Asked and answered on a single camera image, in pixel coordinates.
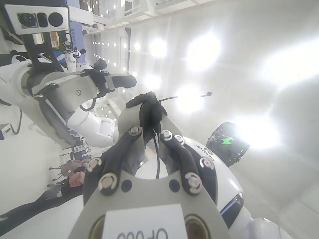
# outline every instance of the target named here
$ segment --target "ceiling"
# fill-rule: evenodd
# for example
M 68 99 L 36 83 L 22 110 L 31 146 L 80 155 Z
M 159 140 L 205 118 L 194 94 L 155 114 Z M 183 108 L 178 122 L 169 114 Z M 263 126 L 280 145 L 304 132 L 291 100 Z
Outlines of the ceiling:
M 257 128 L 254 136 L 266 144 L 276 137 L 278 141 L 268 148 L 251 147 L 232 171 L 244 187 L 253 216 L 278 222 L 294 238 L 316 238 L 319 221 L 319 205 L 313 199 L 319 195 L 319 68 L 313 66 L 319 63 L 318 19 L 319 0 L 220 0 L 129 25 L 128 73 L 136 73 L 138 83 L 116 96 L 118 106 L 124 107 L 132 96 L 152 87 L 159 99 L 176 95 L 184 86 L 189 92 L 211 91 L 211 97 L 201 100 L 202 108 L 193 112 L 185 112 L 185 107 L 199 101 L 191 94 L 182 107 L 177 100 L 163 102 L 181 132 L 203 144 L 223 122 L 268 117 L 272 126 Z M 189 50 L 196 39 L 208 34 L 217 39 L 220 51 L 203 68 L 205 54 L 214 58 L 214 52 L 203 43 L 199 51 L 204 56 L 196 60 Z M 103 32 L 98 39 L 123 45 L 120 37 L 125 38 L 121 28 Z M 154 39 L 166 44 L 165 57 L 151 54 Z M 120 62 L 124 49 L 98 50 L 111 62 Z M 282 52 L 285 55 L 278 60 Z M 110 66 L 110 72 L 123 73 L 122 67 Z M 281 79 L 292 73 L 298 81 Z M 159 78 L 160 86 L 156 89 L 156 81 L 150 84 L 148 78 L 153 82 Z

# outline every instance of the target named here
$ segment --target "green light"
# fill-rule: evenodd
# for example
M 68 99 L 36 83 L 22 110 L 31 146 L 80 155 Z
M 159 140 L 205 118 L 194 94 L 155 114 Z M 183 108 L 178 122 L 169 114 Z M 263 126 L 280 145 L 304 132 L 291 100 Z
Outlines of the green light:
M 230 140 L 231 139 L 222 139 L 223 141 L 222 145 L 231 145 Z

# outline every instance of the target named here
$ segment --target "cardboard box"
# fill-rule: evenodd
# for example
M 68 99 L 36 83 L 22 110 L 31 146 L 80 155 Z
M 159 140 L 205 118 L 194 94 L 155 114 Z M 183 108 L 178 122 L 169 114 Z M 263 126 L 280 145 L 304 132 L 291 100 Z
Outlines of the cardboard box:
M 58 32 L 50 32 L 51 44 L 53 49 L 60 48 L 60 38 Z

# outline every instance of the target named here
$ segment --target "white ceiling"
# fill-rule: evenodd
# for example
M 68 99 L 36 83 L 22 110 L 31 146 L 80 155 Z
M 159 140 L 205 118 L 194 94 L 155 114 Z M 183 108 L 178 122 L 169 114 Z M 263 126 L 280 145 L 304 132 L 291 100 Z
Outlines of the white ceiling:
M 316 238 L 319 222 L 314 210 L 318 203 L 309 199 L 318 198 L 314 187 L 319 183 L 319 75 L 281 89 L 262 77 L 262 67 L 272 54 L 318 39 L 318 19 L 319 0 L 221 0 L 133 24 L 129 73 L 138 74 L 138 84 L 118 96 L 123 106 L 132 96 L 147 92 L 143 80 L 149 75 L 161 77 L 155 91 L 161 99 L 188 84 L 204 93 L 212 91 L 203 109 L 190 114 L 183 114 L 176 100 L 163 102 L 181 132 L 203 144 L 223 122 L 239 115 L 268 114 L 280 144 L 250 148 L 232 171 L 244 187 L 253 216 L 279 222 L 295 238 Z M 115 39 L 118 31 L 103 33 L 103 38 Z M 221 44 L 217 61 L 204 71 L 189 71 L 190 43 L 210 32 Z M 155 38 L 166 41 L 165 58 L 150 54 Z M 136 42 L 141 45 L 138 51 Z M 301 61 L 299 68 L 305 64 Z

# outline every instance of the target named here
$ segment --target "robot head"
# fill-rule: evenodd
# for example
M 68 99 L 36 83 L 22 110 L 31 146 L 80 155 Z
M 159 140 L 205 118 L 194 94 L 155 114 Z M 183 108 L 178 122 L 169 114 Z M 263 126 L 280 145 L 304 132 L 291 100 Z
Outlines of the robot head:
M 214 152 L 228 167 L 240 161 L 250 144 L 237 135 L 235 124 L 225 122 L 211 135 L 206 147 Z

